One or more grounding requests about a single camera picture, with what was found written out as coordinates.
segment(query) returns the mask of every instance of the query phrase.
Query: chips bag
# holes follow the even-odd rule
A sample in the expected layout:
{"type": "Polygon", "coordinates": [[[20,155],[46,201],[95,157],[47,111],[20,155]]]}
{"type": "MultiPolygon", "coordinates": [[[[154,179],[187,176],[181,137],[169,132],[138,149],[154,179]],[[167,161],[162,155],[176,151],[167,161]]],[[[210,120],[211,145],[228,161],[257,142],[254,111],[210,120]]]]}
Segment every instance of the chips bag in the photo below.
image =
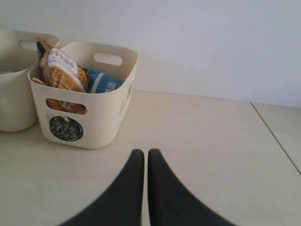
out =
{"type": "MultiPolygon", "coordinates": [[[[33,78],[34,82],[58,89],[86,92],[89,79],[81,67],[61,50],[41,38],[37,38],[37,47],[43,81],[33,78]]],[[[47,105],[59,111],[76,114],[85,113],[85,107],[76,103],[47,99],[47,105]]]]}

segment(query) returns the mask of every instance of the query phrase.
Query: cream storage bin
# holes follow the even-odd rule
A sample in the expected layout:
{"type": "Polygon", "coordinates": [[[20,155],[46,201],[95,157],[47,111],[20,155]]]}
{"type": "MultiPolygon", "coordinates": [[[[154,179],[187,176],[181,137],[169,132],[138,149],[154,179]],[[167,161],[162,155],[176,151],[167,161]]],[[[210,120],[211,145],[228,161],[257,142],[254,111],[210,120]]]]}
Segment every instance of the cream storage bin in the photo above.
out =
{"type": "Polygon", "coordinates": [[[41,76],[39,65],[34,66],[28,78],[42,133],[48,140],[61,144],[86,149],[106,146],[115,138],[130,103],[138,54],[127,48],[91,42],[71,43],[61,50],[79,66],[99,70],[124,80],[124,83],[117,90],[102,94],[55,89],[32,81],[33,77],[41,76]],[[95,60],[99,54],[118,56],[122,63],[99,63],[95,60]],[[79,115],[50,109],[46,104],[47,98],[82,104],[87,113],[79,115]]]}
{"type": "Polygon", "coordinates": [[[0,30],[0,131],[23,130],[37,120],[27,73],[38,61],[37,51],[28,49],[38,36],[59,43],[49,34],[0,30]]]}

